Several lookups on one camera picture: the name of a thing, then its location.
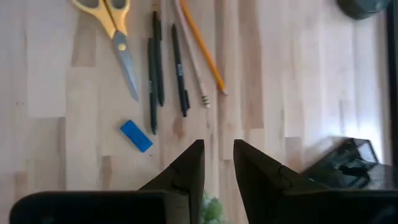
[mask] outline yellow scissor handle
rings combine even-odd
[[[111,39],[113,38],[116,28],[113,25],[112,18],[109,15],[103,0],[98,0],[98,5],[96,7],[85,6],[84,4],[80,3],[79,0],[72,0],[72,3],[74,3],[74,5],[80,10],[94,15],[102,23],[109,37]]]
[[[130,10],[130,0],[105,0],[116,29],[127,36],[126,15]]]

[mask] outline blue eraser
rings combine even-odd
[[[145,152],[153,145],[149,138],[131,120],[122,125],[120,130],[141,152]]]

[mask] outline green plant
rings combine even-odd
[[[203,194],[201,210],[201,224],[225,224],[223,204],[218,198],[211,198],[206,192]]]

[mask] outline wooden table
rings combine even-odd
[[[205,140],[206,191],[221,199],[233,223],[247,222],[234,175],[234,139],[297,171],[339,136],[370,139],[381,161],[390,162],[383,14],[352,21],[334,0],[188,0],[229,96],[219,94],[196,49],[211,101],[210,109],[202,107],[182,41],[191,104],[182,118],[170,31],[176,16],[172,2],[162,0],[165,106],[158,107],[159,134],[153,136],[147,80],[152,2],[132,0],[127,17],[139,103],[96,19],[66,0],[40,5],[0,3],[1,223],[16,200],[42,190],[138,189],[196,139]],[[61,97],[31,93],[32,85],[47,91],[35,75],[50,77],[50,91]],[[44,98],[43,108],[35,104]],[[64,110],[64,117],[31,118],[51,107]],[[120,133],[127,119],[154,142],[147,152]]]

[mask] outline pen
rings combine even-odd
[[[195,71],[195,75],[196,75],[197,82],[198,82],[198,85],[199,85],[199,90],[200,90],[200,94],[201,94],[201,99],[202,99],[203,105],[206,108],[209,108],[210,107],[210,100],[209,100],[209,97],[208,97],[208,95],[206,93],[205,84],[203,83],[201,75],[200,75],[200,72],[199,72],[198,60],[197,60],[197,57],[196,57],[196,55],[195,55],[195,53],[193,51],[193,40],[189,36],[189,33],[188,33],[189,26],[188,26],[188,24],[187,24],[187,22],[186,22],[186,20],[184,18],[184,15],[183,15],[183,12],[182,12],[181,8],[180,8],[179,0],[174,0],[174,6],[175,6],[175,10],[177,11],[178,19],[179,19],[181,27],[182,27],[183,36],[185,37],[185,40],[187,41],[187,44],[188,44],[188,52],[189,52],[189,55],[190,55],[191,60],[192,60],[192,65],[193,65],[193,69]]]
[[[154,30],[154,53],[155,53],[155,66],[157,77],[157,93],[159,104],[164,104],[164,89],[163,89],[163,70],[162,70],[162,51],[160,50],[160,41],[162,40],[160,20],[157,12],[152,13],[152,28]]]
[[[156,82],[156,65],[154,40],[148,39],[148,66],[149,66],[149,106],[150,106],[150,128],[156,134],[157,118],[156,118],[156,100],[157,100],[157,82]]]
[[[184,87],[184,72],[181,63],[180,47],[178,45],[177,28],[175,24],[172,25],[172,39],[175,59],[175,72],[177,74],[178,94],[180,95],[181,110],[184,117],[187,116],[189,109],[188,92]]]

